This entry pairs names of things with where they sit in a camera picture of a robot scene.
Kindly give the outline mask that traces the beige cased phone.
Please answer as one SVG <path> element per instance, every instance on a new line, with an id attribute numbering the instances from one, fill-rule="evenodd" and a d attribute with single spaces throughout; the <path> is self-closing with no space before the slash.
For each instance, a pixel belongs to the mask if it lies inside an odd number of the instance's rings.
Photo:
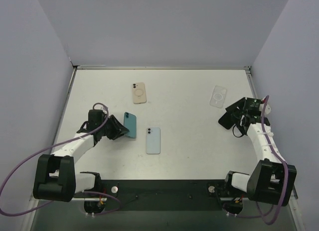
<path id="1" fill-rule="evenodd" d="M 147 102 L 146 88 L 143 82 L 132 84 L 133 103 L 144 104 Z"/>

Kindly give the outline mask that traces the light blue phone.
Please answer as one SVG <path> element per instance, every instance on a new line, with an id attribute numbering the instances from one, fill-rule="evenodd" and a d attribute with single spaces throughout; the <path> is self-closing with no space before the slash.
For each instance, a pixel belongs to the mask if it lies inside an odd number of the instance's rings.
<path id="1" fill-rule="evenodd" d="M 147 128 L 146 153 L 149 155 L 160 154 L 160 128 Z"/>

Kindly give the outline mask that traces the teal phone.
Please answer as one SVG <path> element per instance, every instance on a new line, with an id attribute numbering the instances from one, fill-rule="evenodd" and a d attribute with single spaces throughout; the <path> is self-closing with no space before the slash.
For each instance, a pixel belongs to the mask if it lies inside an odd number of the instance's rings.
<path id="1" fill-rule="evenodd" d="M 126 137 L 133 139 L 137 137 L 137 117 L 134 114 L 124 113 L 124 127 L 128 129 Z"/>

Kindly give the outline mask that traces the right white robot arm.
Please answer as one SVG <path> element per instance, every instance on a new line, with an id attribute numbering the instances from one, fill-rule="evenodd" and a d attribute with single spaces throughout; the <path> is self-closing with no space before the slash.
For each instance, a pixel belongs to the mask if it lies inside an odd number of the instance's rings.
<path id="1" fill-rule="evenodd" d="M 286 206 L 297 170 L 294 165 L 286 163 L 276 147 L 270 122 L 265 117 L 270 107 L 264 104 L 264 100 L 243 97 L 225 110 L 219 124 L 225 129 L 236 127 L 242 136 L 248 136 L 257 156 L 252 174 L 228 172 L 225 190 L 229 193 L 242 191 L 251 201 Z"/>

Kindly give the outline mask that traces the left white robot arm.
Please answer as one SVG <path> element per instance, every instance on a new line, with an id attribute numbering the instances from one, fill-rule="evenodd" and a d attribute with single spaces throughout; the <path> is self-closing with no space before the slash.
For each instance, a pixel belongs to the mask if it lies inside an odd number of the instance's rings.
<path id="1" fill-rule="evenodd" d="M 33 196 L 40 200 L 69 202 L 80 192 L 86 192 L 91 197 L 100 195 L 103 192 L 100 174 L 76 171 L 75 164 L 103 137 L 115 140 L 127 133 L 129 129 L 113 115 L 103 110 L 89 110 L 87 121 L 71 141 L 65 141 L 59 150 L 39 157 Z"/>

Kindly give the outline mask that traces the clear phone case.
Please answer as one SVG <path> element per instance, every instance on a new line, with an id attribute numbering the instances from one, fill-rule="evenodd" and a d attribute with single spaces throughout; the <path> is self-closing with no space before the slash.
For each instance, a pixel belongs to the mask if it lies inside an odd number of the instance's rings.
<path id="1" fill-rule="evenodd" d="M 219 109 L 223 108 L 226 94 L 227 94 L 227 89 L 225 87 L 216 85 L 213 89 L 209 104 L 212 107 L 216 107 Z"/>

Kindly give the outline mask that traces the black phone case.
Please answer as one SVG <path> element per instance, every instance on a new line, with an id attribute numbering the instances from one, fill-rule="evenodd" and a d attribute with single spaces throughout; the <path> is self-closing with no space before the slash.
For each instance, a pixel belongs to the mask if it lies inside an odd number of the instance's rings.
<path id="1" fill-rule="evenodd" d="M 218 123 L 226 130 L 231 129 L 235 125 L 234 114 L 226 112 L 219 120 Z"/>

